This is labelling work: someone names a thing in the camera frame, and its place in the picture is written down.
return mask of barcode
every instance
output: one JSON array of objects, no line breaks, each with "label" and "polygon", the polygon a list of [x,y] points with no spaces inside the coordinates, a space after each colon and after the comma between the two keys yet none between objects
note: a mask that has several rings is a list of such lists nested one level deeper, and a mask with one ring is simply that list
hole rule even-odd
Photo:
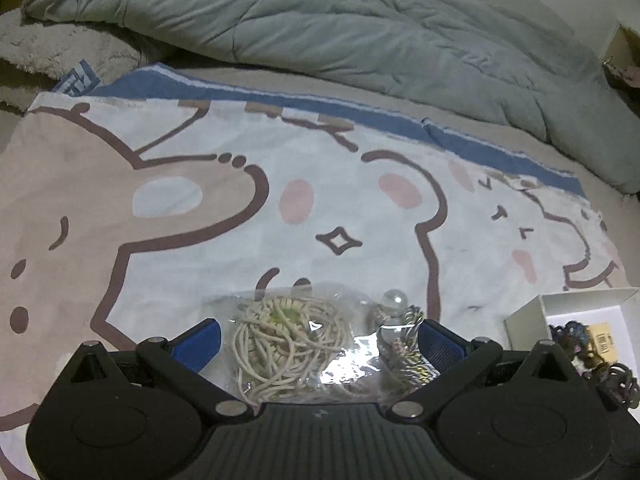
[{"label": "barcode", "polygon": [[601,352],[609,351],[609,344],[607,343],[607,336],[605,334],[598,334],[596,336],[598,339],[598,345],[600,346]]}]

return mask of plastic bag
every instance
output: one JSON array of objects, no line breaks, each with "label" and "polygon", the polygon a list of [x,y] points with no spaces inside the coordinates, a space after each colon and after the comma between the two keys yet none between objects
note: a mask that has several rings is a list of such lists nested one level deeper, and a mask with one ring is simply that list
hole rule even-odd
[{"label": "plastic bag", "polygon": [[314,284],[312,293],[234,294],[207,309],[221,323],[223,347],[202,374],[254,406],[392,403],[438,375],[420,355],[414,306],[389,313],[343,286]]}]

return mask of white box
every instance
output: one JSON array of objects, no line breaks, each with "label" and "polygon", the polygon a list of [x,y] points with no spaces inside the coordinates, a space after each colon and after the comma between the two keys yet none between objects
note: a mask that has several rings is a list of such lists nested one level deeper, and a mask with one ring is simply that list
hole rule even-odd
[{"label": "white box", "polygon": [[[583,324],[608,322],[618,361],[638,377],[640,356],[640,288],[610,288],[543,294],[529,301],[506,320],[514,350],[531,350],[540,339],[551,339],[549,325],[576,320]],[[640,422],[640,409],[631,410]]]}]

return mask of circular cover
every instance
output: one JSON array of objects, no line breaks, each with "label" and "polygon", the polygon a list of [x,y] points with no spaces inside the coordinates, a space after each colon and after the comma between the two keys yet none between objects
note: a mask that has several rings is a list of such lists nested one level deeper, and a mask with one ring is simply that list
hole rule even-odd
[{"label": "circular cover", "polygon": [[459,469],[491,480],[591,479],[611,446],[594,394],[544,379],[457,397],[436,431]]},{"label": "circular cover", "polygon": [[167,478],[195,450],[202,424],[190,404],[162,390],[97,383],[52,391],[36,412],[26,441],[42,478]]}]

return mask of bundle of string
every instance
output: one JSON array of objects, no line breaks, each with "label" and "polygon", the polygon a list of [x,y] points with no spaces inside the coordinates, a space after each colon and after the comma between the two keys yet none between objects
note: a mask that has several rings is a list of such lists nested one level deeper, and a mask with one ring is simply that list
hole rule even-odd
[{"label": "bundle of string", "polygon": [[[265,297],[246,304],[236,321],[231,346],[239,365],[238,388],[254,406],[309,390],[307,381],[353,342],[336,308],[314,298]],[[251,384],[246,391],[245,379]],[[344,386],[335,386],[352,396]]]}]

